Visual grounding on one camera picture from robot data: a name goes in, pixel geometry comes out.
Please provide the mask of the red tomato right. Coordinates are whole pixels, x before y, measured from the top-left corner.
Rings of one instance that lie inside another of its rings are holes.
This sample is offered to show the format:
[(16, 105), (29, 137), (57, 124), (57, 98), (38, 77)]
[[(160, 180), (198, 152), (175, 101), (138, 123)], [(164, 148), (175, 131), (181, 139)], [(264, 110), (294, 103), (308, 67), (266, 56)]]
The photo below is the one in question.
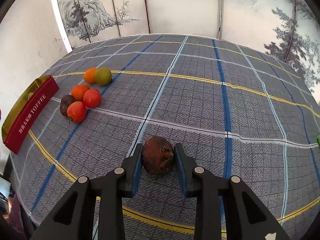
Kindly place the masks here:
[(95, 108), (101, 103), (101, 95), (96, 89), (89, 89), (83, 96), (83, 103), (88, 108)]

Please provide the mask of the red tomato front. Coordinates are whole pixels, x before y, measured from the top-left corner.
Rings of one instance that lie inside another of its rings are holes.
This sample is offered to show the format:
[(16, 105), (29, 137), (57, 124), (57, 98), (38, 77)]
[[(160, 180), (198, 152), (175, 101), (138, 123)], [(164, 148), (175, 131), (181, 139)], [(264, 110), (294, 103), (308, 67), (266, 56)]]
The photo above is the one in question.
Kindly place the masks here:
[(67, 108), (67, 117), (71, 122), (78, 124), (85, 119), (86, 112), (87, 109), (84, 103), (76, 101)]

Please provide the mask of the orange fruit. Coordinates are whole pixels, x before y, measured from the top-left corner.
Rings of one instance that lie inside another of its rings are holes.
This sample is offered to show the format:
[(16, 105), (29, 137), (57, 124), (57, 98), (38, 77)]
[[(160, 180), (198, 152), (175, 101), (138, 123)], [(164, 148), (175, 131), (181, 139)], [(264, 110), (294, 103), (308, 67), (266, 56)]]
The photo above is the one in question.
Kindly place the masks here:
[(84, 73), (83, 80), (89, 84), (96, 83), (96, 80), (95, 80), (95, 72), (96, 71), (97, 71), (97, 68), (89, 68), (88, 70), (86, 70)]

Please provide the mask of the plaid grey tablecloth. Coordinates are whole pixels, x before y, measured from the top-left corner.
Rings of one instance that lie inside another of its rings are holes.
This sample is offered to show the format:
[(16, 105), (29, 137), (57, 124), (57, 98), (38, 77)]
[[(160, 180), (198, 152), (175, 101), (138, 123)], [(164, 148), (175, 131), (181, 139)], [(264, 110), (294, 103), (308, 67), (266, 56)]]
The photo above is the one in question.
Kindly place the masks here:
[[(108, 68), (106, 86), (83, 80)], [(138, 142), (164, 137), (216, 176), (239, 176), (291, 239), (319, 212), (319, 107), (279, 59), (221, 40), (188, 35), (114, 38), (75, 49), (42, 75), (59, 90), (12, 154), (17, 196), (40, 224), (81, 175), (107, 174)], [(75, 124), (64, 95), (86, 84), (101, 95)]]

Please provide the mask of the red tomato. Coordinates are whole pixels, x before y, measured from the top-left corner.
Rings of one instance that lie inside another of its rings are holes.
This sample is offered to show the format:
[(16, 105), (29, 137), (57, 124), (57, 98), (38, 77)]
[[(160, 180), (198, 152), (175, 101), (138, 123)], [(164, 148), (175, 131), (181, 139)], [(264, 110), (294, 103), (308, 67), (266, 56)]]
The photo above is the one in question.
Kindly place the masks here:
[(101, 103), (101, 95), (96, 89), (89, 89), (83, 96), (83, 103), (88, 108), (95, 108)]
[(71, 90), (71, 96), (75, 98), (76, 101), (82, 101), (84, 98), (84, 94), (89, 90), (90, 88), (86, 84), (80, 84), (76, 85)]
[(84, 103), (76, 101), (67, 108), (67, 117), (71, 122), (78, 124), (85, 119), (86, 112), (87, 109)]

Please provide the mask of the red toffee box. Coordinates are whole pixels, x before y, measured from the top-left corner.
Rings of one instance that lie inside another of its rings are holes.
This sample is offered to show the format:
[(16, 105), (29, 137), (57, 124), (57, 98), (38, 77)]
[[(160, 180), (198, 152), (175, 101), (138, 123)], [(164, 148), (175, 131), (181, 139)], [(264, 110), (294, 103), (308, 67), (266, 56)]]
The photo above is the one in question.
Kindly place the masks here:
[[(19, 152), (34, 121), (58, 90), (55, 79), (46, 75), (35, 79), (18, 98), (2, 125), (3, 144), (12, 153)], [(30, 92), (33, 96), (27, 100)]]

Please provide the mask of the green round fruit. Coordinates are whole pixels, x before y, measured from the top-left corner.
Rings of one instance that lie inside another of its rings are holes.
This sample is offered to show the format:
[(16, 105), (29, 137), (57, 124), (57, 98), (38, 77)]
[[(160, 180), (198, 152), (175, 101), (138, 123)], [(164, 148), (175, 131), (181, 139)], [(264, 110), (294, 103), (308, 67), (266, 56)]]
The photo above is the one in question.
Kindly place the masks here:
[(108, 68), (101, 67), (95, 71), (94, 78), (97, 84), (106, 86), (112, 80), (112, 73)]

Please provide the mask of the painted folding screen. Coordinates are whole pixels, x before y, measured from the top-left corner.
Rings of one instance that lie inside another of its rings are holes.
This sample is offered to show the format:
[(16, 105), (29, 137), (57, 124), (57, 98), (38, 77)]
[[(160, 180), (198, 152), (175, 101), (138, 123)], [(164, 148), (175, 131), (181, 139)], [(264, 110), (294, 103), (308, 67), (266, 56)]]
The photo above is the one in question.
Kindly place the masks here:
[(319, 21), (304, 0), (57, 0), (72, 48), (133, 34), (217, 38), (289, 64), (319, 99)]

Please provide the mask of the red tomato upper left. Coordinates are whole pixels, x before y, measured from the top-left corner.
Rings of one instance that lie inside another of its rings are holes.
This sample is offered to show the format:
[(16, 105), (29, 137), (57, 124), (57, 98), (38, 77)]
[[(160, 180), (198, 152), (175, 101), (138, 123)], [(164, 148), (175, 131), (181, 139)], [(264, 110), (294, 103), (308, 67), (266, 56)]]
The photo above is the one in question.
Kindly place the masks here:
[(86, 84), (80, 84), (76, 85), (71, 90), (71, 96), (75, 98), (76, 101), (82, 101), (84, 98), (84, 94), (89, 90), (90, 88)]

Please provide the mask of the dark brown wrinkled fruit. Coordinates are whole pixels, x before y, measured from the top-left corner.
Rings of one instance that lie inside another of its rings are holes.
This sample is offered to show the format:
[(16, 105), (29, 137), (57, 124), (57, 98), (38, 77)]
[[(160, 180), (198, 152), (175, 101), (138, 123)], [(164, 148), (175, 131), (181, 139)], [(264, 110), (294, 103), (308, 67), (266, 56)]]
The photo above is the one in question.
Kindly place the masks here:
[(167, 139), (159, 136), (150, 137), (144, 144), (142, 163), (151, 175), (169, 174), (175, 166), (174, 149)]

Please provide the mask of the green fruit in box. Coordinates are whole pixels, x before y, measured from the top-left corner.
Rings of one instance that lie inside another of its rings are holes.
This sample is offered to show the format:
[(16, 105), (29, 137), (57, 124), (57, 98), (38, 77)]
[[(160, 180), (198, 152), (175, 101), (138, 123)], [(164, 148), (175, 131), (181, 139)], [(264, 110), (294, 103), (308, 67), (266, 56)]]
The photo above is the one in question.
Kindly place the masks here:
[(27, 100), (29, 100), (32, 96), (33, 96), (33, 92), (30, 92), (30, 93), (28, 94)]

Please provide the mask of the dark purple fruit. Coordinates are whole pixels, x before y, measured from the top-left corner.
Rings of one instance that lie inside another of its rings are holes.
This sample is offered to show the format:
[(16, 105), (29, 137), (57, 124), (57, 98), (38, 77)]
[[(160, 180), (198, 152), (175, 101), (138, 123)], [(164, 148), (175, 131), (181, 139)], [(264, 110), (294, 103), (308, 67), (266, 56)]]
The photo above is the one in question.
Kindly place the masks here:
[(72, 95), (64, 95), (60, 102), (60, 113), (67, 116), (67, 109), (74, 102), (76, 102), (76, 99)]

